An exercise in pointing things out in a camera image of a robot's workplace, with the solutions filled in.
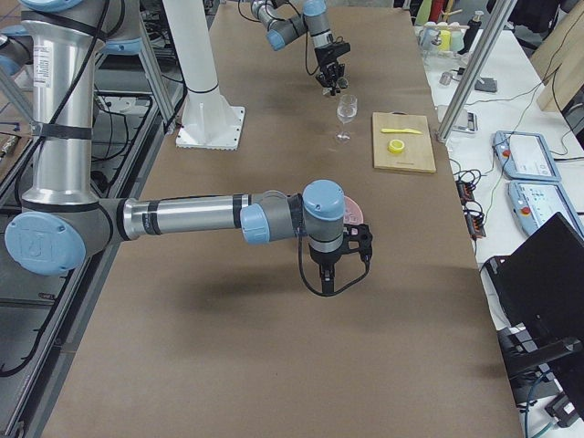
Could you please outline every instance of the table surface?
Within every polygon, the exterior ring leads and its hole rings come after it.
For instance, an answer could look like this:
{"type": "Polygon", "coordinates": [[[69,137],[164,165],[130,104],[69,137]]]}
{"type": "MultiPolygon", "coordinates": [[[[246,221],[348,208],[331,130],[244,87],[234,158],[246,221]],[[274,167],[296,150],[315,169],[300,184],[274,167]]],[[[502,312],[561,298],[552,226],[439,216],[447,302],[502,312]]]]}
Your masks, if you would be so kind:
{"type": "MultiPolygon", "coordinates": [[[[448,105],[455,92],[456,82],[449,86],[443,86],[440,85],[439,79],[444,71],[458,68],[458,62],[446,57],[428,57],[424,66],[426,77],[432,88],[434,104],[448,105]]],[[[469,111],[477,114],[479,131],[475,135],[453,132],[447,142],[451,158],[457,160],[463,169],[475,168],[485,173],[492,168],[492,137],[497,130],[541,133],[546,138],[550,149],[557,152],[564,152],[561,145],[563,138],[568,149],[565,157],[583,155],[582,148],[574,135],[569,132],[569,126],[564,118],[556,112],[544,112],[539,109],[537,97],[543,91],[544,86],[537,86],[540,83],[539,76],[517,43],[513,33],[510,31],[501,33],[481,76],[495,78],[499,90],[496,94],[473,91],[467,100],[468,103],[478,100],[512,99],[521,93],[530,90],[532,92],[512,101],[481,102],[466,107],[469,111]],[[525,109],[527,111],[517,127],[525,109]]],[[[577,211],[583,211],[584,191],[581,189],[581,181],[584,177],[584,162],[558,162],[557,165],[562,177],[562,184],[570,201],[577,211]]],[[[458,166],[454,163],[453,170],[454,172],[458,171],[458,166]]],[[[496,162],[494,170],[481,179],[474,192],[476,200],[485,210],[491,204],[491,196],[493,199],[493,206],[485,225],[486,238],[478,241],[476,260],[479,265],[482,265],[491,256],[513,253],[527,239],[514,217],[507,199],[507,179],[503,179],[496,186],[500,176],[501,166],[496,162]]],[[[495,326],[497,329],[502,329],[508,326],[508,321],[487,274],[483,274],[483,282],[495,326]]],[[[540,403],[530,412],[531,433],[535,433],[548,423],[549,416],[543,407],[552,399],[553,397],[540,400],[540,403]]],[[[577,420],[568,429],[555,428],[546,433],[546,437],[549,438],[581,436],[584,436],[584,422],[582,420],[577,420]]]]}
{"type": "MultiPolygon", "coordinates": [[[[437,127],[409,14],[329,12],[360,99],[350,143],[333,141],[337,99],[304,72],[304,41],[272,53],[261,26],[221,5],[212,41],[221,91],[246,106],[239,150],[167,139],[144,198],[333,179],[371,226],[370,275],[323,299],[303,288],[293,241],[124,244],[44,436],[521,436],[444,146],[436,174],[372,167],[373,111],[437,127]]],[[[344,258],[339,283],[360,270],[344,258]]]]}

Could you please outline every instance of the black bottle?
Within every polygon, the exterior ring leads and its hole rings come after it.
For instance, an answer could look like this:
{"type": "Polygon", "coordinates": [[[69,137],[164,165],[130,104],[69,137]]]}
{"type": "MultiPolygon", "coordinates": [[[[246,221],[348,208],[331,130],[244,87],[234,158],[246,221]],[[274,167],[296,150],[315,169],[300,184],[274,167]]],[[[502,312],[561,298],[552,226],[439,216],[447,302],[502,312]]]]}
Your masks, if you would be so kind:
{"type": "Polygon", "coordinates": [[[473,45],[473,42],[476,38],[476,33],[483,24],[481,21],[481,16],[483,16],[483,14],[483,11],[475,11],[473,18],[469,20],[468,29],[466,29],[466,32],[464,32],[464,47],[458,52],[459,55],[463,55],[471,49],[471,46],[473,45]]]}

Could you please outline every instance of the yellow knife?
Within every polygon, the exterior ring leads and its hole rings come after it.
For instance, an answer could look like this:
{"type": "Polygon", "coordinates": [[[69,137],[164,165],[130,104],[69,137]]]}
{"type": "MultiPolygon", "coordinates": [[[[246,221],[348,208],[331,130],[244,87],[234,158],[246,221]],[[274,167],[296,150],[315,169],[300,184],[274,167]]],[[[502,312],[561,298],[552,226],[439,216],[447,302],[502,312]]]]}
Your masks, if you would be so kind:
{"type": "Polygon", "coordinates": [[[398,130],[395,128],[382,128],[381,132],[384,134],[422,134],[419,130],[412,130],[410,128],[405,128],[403,130],[398,130]]]}

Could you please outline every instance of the brown table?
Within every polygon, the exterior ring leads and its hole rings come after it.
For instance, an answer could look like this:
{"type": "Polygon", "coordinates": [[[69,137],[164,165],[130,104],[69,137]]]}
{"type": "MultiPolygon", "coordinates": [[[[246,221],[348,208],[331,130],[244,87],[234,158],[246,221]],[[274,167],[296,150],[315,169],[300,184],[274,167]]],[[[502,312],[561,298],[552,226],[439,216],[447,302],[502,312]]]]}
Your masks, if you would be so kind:
{"type": "MultiPolygon", "coordinates": [[[[304,72],[304,42],[272,53],[229,3],[212,40],[222,92],[247,108],[240,148],[168,139],[143,198],[333,179],[374,233],[370,276],[319,298],[300,282],[293,241],[249,246],[217,231],[125,244],[45,436],[522,436],[443,145],[436,174],[372,168],[373,111],[437,125],[408,15],[330,19],[352,46],[349,144],[332,140],[336,100],[304,72]]],[[[339,283],[360,270],[345,257],[339,283]]]]}

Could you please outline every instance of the wine glass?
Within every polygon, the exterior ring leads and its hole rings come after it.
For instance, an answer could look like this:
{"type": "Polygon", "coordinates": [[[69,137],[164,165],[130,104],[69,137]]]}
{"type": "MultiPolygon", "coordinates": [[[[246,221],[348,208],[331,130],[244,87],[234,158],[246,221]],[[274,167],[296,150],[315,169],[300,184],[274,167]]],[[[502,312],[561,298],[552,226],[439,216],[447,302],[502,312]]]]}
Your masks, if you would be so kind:
{"type": "Polygon", "coordinates": [[[352,94],[345,94],[340,97],[337,106],[337,117],[343,124],[341,131],[335,136],[338,142],[345,143],[350,140],[350,134],[345,131],[345,124],[349,123],[357,115],[357,98],[352,94]]]}

